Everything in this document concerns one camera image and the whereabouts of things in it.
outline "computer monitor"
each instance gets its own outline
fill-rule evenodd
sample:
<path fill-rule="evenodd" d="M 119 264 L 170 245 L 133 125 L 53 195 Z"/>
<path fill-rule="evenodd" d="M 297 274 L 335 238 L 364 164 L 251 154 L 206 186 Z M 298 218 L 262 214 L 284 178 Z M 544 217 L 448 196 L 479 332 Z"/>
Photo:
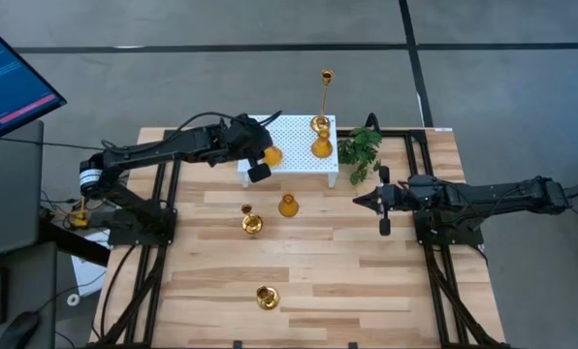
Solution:
<path fill-rule="evenodd" d="M 67 101 L 0 37 L 0 137 Z"/>

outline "gray floor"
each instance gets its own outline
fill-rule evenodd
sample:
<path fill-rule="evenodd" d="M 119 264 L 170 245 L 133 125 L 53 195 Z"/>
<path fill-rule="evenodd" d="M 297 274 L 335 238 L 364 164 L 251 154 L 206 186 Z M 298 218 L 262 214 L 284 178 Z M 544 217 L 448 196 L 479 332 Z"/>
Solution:
<path fill-rule="evenodd" d="M 578 0 L 408 2 L 419 44 L 578 42 Z M 386 0 L 0 0 L 0 32 L 16 47 L 405 40 L 398 2 Z M 328 106 L 342 125 L 359 125 L 371 111 L 384 126 L 422 124 L 403 50 L 25 58 L 70 102 L 44 118 L 54 142 L 132 143 L 142 126 L 175 126 L 198 111 L 316 112 L 324 68 L 337 74 Z M 578 50 L 421 51 L 420 58 L 433 123 L 454 128 L 468 182 L 578 181 Z M 44 189 L 76 196 L 78 163 L 89 155 L 46 148 Z M 578 217 L 511 214 L 483 231 L 507 341 L 578 348 Z M 66 256 L 61 261 L 65 288 L 73 276 Z M 59 304 L 59 330 L 78 345 L 96 301 L 77 311 Z"/>

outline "gold object on floor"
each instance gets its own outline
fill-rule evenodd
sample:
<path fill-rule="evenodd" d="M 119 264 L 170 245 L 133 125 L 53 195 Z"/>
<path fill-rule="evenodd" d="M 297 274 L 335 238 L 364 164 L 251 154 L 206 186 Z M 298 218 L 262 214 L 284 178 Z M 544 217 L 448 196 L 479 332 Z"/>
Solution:
<path fill-rule="evenodd" d="M 334 76 L 335 73 L 331 70 L 321 72 L 321 80 L 324 82 L 324 98 L 321 101 L 321 111 L 310 120 L 310 128 L 315 132 L 330 130 L 330 119 L 326 117 L 326 95 L 328 94 L 328 85 Z"/>
<path fill-rule="evenodd" d="M 321 130 L 319 131 L 319 137 L 315 140 L 310 148 L 312 154 L 318 158 L 327 158 L 332 154 L 332 143 L 330 142 L 330 131 Z"/>
<path fill-rule="evenodd" d="M 282 151 L 275 145 L 267 148 L 264 153 L 266 156 L 263 161 L 270 166 L 276 166 L 282 161 Z"/>
<path fill-rule="evenodd" d="M 264 310 L 272 310 L 280 301 L 280 295 L 272 287 L 261 286 L 257 289 L 257 303 Z"/>
<path fill-rule="evenodd" d="M 244 204 L 241 206 L 241 213 L 246 216 L 241 221 L 241 227 L 249 234 L 255 235 L 261 232 L 263 228 L 263 218 L 257 214 L 252 213 L 252 206 Z"/>
<path fill-rule="evenodd" d="M 300 205 L 291 194 L 283 195 L 280 204 L 278 204 L 278 211 L 285 217 L 295 216 L 299 209 Z"/>

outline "wooden table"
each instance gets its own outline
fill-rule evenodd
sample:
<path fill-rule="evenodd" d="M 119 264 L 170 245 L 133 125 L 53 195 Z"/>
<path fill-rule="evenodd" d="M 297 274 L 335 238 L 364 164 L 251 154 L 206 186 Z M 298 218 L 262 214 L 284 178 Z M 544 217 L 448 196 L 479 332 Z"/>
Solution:
<path fill-rule="evenodd" d="M 144 128 L 139 143 L 161 140 L 164 130 Z M 428 129 L 427 136 L 435 175 L 464 181 L 453 133 Z M 415 149 L 420 159 L 417 144 Z M 390 167 L 391 181 L 407 179 L 401 139 L 384 139 L 379 158 Z M 177 232 L 168 250 L 154 347 L 231 347 L 234 340 L 244 347 L 346 347 L 350 341 L 362 347 L 439 347 L 424 252 L 410 213 L 391 213 L 392 234 L 381 237 L 378 217 L 351 202 L 374 188 L 376 174 L 353 187 L 350 169 L 341 166 L 334 189 L 325 175 L 275 175 L 244 189 L 236 165 L 181 166 Z M 155 167 L 133 171 L 128 187 L 150 198 L 155 172 Z M 283 193 L 295 195 L 297 216 L 278 213 Z M 255 238 L 241 229 L 244 203 L 265 222 Z M 126 250 L 112 251 L 96 328 L 108 283 Z M 466 246 L 451 250 L 462 299 L 486 331 L 503 341 L 485 261 Z M 131 299 L 139 255 L 137 247 L 115 282 L 107 328 Z M 278 290 L 276 309 L 257 305 L 261 285 Z M 445 304 L 456 341 L 452 310 Z M 137 340 L 146 304 L 141 310 Z"/>

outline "artificial plant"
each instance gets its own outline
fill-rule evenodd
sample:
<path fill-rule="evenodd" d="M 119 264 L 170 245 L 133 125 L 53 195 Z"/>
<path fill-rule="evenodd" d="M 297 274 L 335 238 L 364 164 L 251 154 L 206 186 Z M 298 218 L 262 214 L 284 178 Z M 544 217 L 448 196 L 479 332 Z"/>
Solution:
<path fill-rule="evenodd" d="M 358 165 L 349 177 L 352 185 L 367 179 L 369 169 L 379 170 L 381 162 L 375 161 L 377 149 L 382 143 L 382 135 L 367 127 L 356 128 L 349 136 L 352 139 L 338 140 L 338 161 L 341 164 Z"/>

